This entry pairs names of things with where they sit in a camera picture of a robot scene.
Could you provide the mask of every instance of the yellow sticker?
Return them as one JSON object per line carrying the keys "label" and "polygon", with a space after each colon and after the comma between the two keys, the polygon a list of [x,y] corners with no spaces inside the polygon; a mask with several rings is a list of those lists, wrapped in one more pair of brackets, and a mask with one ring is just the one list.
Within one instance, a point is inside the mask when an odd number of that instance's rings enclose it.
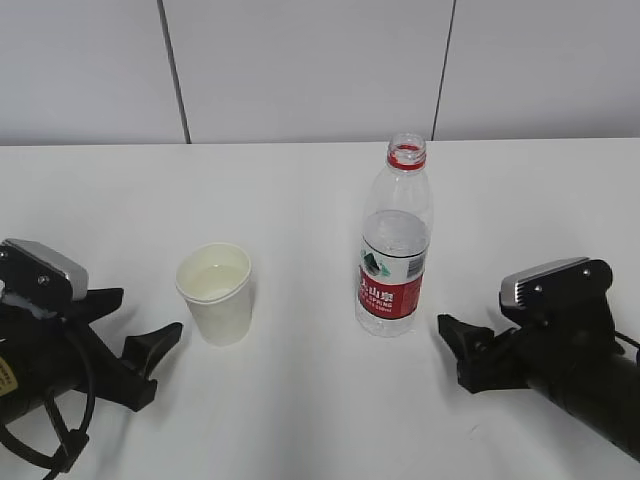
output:
{"label": "yellow sticker", "polygon": [[0,397],[18,388],[18,380],[4,358],[0,357]]}

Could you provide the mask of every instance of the plastic water bottle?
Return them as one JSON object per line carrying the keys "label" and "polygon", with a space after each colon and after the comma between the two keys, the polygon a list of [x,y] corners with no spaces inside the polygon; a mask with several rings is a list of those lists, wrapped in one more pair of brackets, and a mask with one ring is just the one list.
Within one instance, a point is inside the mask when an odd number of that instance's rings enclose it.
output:
{"label": "plastic water bottle", "polygon": [[367,200],[356,316],[374,335],[395,337],[414,321],[433,226],[422,137],[393,137]]}

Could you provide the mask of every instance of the white table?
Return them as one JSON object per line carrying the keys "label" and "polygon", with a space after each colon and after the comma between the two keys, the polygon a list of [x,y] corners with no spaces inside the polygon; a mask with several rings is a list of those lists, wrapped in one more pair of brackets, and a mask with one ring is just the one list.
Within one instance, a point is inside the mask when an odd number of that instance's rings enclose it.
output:
{"label": "white table", "polygon": [[[449,312],[503,329],[510,273],[588,255],[614,271],[619,329],[640,337],[640,140],[429,146],[436,223],[414,331],[354,318],[361,207],[385,145],[0,149],[0,236],[41,241],[125,288],[96,324],[125,335],[182,321],[138,414],[98,401],[70,480],[539,480],[640,476],[640,465],[532,391],[471,396],[435,332]],[[185,254],[243,245],[258,283],[248,336],[206,344],[173,286]],[[83,396],[63,413],[79,421]],[[43,412],[12,430],[51,451]],[[0,448],[0,477],[43,472]]]}

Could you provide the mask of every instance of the paper cup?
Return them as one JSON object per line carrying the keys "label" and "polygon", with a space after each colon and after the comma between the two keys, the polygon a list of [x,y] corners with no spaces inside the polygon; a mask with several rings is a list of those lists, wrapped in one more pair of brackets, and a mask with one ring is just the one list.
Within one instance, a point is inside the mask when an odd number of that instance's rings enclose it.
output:
{"label": "paper cup", "polygon": [[218,346],[242,339],[251,324],[249,255],[230,243],[199,248],[178,267],[176,287],[204,339]]}

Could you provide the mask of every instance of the bottle label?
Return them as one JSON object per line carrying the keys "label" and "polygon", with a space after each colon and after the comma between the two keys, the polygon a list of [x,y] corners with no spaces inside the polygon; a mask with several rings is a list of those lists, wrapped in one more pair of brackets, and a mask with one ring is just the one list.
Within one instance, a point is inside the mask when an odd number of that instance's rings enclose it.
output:
{"label": "bottle label", "polygon": [[360,251],[358,299],[371,314],[396,320],[418,306],[426,250],[410,257],[384,255],[365,240]]}

